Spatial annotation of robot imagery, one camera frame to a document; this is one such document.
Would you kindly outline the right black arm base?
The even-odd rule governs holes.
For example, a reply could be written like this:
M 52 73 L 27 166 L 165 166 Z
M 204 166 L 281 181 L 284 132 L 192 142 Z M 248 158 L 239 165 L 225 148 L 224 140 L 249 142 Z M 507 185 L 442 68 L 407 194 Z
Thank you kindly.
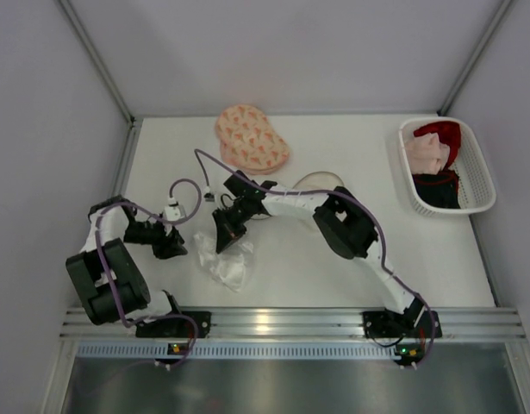
M 419 339 L 442 337 L 438 313 L 423 310 L 417 318 L 390 310 L 368 310 L 362 313 L 365 337 L 373 340 Z

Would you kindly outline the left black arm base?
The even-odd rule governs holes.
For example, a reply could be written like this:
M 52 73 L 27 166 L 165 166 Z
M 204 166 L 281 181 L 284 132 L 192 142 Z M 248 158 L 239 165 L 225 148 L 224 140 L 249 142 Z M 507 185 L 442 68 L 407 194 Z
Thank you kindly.
M 150 319 L 136 325 L 137 338 L 205 338 L 210 332 L 212 313 L 207 310 L 188 310 Z

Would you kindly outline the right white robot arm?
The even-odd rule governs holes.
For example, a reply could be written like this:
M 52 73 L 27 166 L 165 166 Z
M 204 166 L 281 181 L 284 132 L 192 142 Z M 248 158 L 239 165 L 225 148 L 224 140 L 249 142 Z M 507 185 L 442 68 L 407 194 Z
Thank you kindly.
M 311 219 L 335 254 L 366 264 L 379 286 L 388 315 L 411 327 L 417 325 L 427 310 L 425 301 L 388 268 L 381 226 L 345 187 L 302 191 L 269 180 L 259 185 L 242 172 L 234 172 L 224 185 L 234 201 L 231 206 L 212 213 L 218 254 L 245 235 L 246 222 L 254 216 Z

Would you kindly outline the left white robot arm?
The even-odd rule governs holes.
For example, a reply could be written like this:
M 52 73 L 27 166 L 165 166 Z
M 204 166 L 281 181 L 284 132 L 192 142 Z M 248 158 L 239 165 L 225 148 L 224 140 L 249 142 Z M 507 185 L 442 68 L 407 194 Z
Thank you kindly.
M 121 195 L 93 205 L 86 242 L 78 254 L 66 259 L 80 303 L 95 325 L 134 323 L 176 310 L 170 293 L 148 286 L 127 245 L 148 246 L 159 260 L 186 255 L 184 239 L 173 225 L 186 219 L 184 208 L 171 198 L 158 215 L 139 221 L 138 212 Z

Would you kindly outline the white round mesh laundry bag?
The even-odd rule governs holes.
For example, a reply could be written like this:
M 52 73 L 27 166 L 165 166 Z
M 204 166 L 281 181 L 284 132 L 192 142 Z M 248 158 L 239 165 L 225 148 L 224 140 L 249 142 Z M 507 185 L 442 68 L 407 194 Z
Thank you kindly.
M 337 174 L 327 171 L 318 171 L 311 172 L 305 175 L 290 188 L 301 191 L 310 191 L 320 189 L 333 190 L 337 186 L 345 186 L 345 183 Z M 269 218 L 271 217 L 267 215 L 257 215 L 254 216 L 251 220 L 258 221 L 267 220 Z M 308 230 L 309 233 L 319 232 L 319 229 L 312 217 L 300 220 L 300 223 Z

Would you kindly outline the white bra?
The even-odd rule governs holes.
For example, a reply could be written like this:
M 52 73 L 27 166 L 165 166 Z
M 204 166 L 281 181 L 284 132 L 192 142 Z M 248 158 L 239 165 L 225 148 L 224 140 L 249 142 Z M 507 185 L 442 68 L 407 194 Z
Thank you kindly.
M 242 241 L 218 254 L 215 251 L 216 239 L 213 236 L 197 232 L 193 240 L 200 268 L 231 292 L 241 292 L 253 271 L 253 244 L 250 241 Z

